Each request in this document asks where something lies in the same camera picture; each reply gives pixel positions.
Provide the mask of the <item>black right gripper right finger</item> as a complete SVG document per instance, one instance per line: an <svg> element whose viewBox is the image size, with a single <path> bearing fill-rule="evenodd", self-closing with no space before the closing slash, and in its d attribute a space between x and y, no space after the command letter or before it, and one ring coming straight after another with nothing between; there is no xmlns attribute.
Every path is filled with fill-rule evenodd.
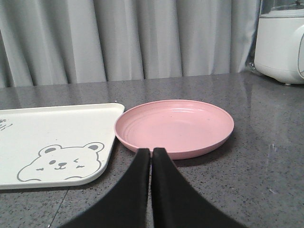
<svg viewBox="0 0 304 228"><path fill-rule="evenodd" d="M164 148L152 156L152 210L156 228L241 228L185 180Z"/></svg>

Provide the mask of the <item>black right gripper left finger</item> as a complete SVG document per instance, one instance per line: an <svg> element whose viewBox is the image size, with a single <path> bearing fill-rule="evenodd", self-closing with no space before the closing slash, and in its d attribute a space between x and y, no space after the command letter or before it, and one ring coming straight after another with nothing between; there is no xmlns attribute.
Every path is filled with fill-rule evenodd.
<svg viewBox="0 0 304 228"><path fill-rule="evenodd" d="M144 228L149 190L150 151L139 149L116 185L63 228Z"/></svg>

